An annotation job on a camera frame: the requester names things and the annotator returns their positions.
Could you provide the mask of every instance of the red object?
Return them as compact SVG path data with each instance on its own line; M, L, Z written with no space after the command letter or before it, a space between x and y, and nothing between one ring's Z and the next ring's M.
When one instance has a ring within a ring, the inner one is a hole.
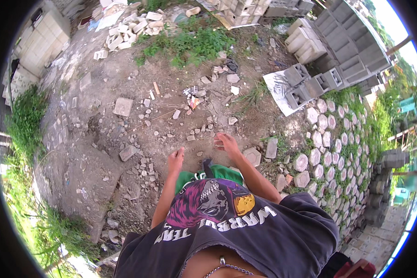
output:
M362 268L356 268L352 273L345 276L346 272L352 267L350 262L347 262L340 270L334 275L334 278L349 277L349 278L372 278L375 274L375 266L368 262L368 264Z

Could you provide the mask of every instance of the sky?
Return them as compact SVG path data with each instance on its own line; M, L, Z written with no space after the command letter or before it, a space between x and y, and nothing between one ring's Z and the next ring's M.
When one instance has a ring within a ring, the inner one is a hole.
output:
M385 27L386 32L394 40L395 44L400 43L408 36L403 23L397 16L393 8L389 5L386 0L372 0L375 6L375 13L377 19ZM409 42L407 45L400 49L401 56L409 64L414 66L417 72L417 52L414 48L413 42Z

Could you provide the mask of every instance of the wall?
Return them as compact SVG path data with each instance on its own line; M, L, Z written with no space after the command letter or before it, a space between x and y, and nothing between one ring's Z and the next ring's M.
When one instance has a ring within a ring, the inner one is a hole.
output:
M366 226L363 233L351 239L343 253L353 262L361 258L367 259L375 265L377 274L391 258L403 235L407 212L407 207L390 206L382 226L380 228Z

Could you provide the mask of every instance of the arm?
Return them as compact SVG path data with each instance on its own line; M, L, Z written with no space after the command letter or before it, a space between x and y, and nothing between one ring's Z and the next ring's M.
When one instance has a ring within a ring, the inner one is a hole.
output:
M181 147L178 151L174 151L168 156L168 175L153 214L152 229L165 220L170 210L170 205L175 197L176 181L182 168L183 151L184 148Z
M239 151L238 144L231 135L217 133L215 136L215 145L217 149L227 152L230 160L241 171L250 192L277 204L281 202L282 198L278 190Z

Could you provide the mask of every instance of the person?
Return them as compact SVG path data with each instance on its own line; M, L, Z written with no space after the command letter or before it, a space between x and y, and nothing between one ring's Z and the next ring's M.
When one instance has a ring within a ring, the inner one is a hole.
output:
M208 161L181 172L184 148L170 154L152 229L127 235L114 277L317 277L337 248L334 220L306 192L283 199L229 134L214 147L242 176Z

